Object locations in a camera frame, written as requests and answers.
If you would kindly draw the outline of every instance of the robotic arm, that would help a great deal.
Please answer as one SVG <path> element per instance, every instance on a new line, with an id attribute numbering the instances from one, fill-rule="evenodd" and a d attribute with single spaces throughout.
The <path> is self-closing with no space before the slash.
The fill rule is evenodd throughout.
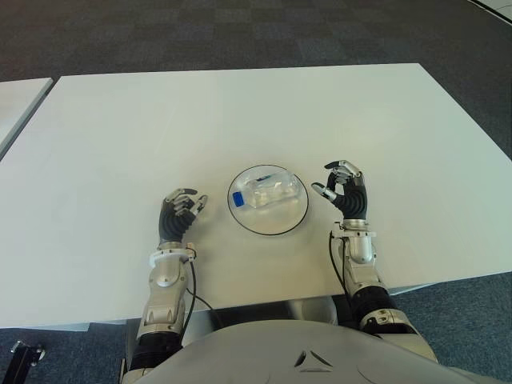
<path id="1" fill-rule="evenodd" d="M 330 233 L 330 252 L 359 329 L 437 361 L 425 339 L 396 307 L 375 269 L 377 254 L 371 238 L 376 234 L 370 231 L 366 221 L 367 197 L 362 172 L 347 160 L 331 162 L 325 168 L 330 170 L 327 186 L 315 182 L 311 187 L 343 213 L 343 222 L 335 222 Z M 336 186 L 344 194 L 338 194 Z M 332 240 L 338 242 L 334 257 Z"/>
<path id="2" fill-rule="evenodd" d="M 159 245 L 150 256 L 150 297 L 144 308 L 137 344 L 123 383 L 132 383 L 149 373 L 182 348 L 186 328 L 185 294 L 190 263 L 194 276 L 194 245 L 182 244 L 183 235 L 205 207 L 207 196 L 196 202 L 189 195 L 196 190 L 177 189 L 162 202 L 158 221 Z"/>

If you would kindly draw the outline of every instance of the white plate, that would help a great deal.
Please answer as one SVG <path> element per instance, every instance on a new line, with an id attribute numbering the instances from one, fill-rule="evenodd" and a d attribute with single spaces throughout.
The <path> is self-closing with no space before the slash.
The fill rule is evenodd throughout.
<path id="1" fill-rule="evenodd" d="M 297 175 L 295 176 L 300 181 L 302 188 L 296 198 L 288 198 L 282 202 L 257 209 L 249 205 L 236 207 L 234 204 L 233 192 L 243 188 L 246 182 L 284 169 L 281 166 L 253 166 L 234 178 L 227 192 L 227 205 L 234 219 L 241 226 L 257 234 L 284 234 L 295 228 L 304 219 L 309 199 L 304 183 Z"/>

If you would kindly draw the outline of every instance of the transparent container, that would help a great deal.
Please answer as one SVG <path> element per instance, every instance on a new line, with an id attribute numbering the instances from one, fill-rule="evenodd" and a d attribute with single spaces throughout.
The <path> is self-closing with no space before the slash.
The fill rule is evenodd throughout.
<path id="1" fill-rule="evenodd" d="M 296 198 L 300 194 L 301 187 L 302 184 L 294 174 L 288 170 L 282 170 L 249 180 L 240 190 L 232 194 L 232 198 L 238 208 L 242 206 L 259 208 L 288 198 Z"/>

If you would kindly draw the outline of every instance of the floor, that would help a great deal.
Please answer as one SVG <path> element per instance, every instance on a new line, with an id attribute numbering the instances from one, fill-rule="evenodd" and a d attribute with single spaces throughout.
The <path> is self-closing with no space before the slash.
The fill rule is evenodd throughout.
<path id="1" fill-rule="evenodd" d="M 512 27 L 466 0 L 3 0 L 0 11 L 0 81 L 388 62 L 421 63 L 512 157 Z M 396 299 L 441 363 L 512 381 L 512 274 Z M 48 349 L 28 382 L 114 383 L 124 332 L 0 330 L 0 375 L 23 338 Z"/>

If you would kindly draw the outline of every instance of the white table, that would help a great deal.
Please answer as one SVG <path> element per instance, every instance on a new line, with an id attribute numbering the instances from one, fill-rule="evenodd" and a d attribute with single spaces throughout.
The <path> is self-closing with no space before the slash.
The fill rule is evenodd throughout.
<path id="1" fill-rule="evenodd" d="M 51 83 L 51 78 L 0 82 L 0 158 Z"/>
<path id="2" fill-rule="evenodd" d="M 235 175 L 270 163 L 306 185 L 349 159 L 366 174 L 389 287 L 512 270 L 512 164 L 417 64 L 61 78 L 0 162 L 0 326 L 141 315 L 162 198 L 210 196 L 186 234 L 215 307 L 340 293 L 340 219 L 265 237 L 226 206 Z"/>

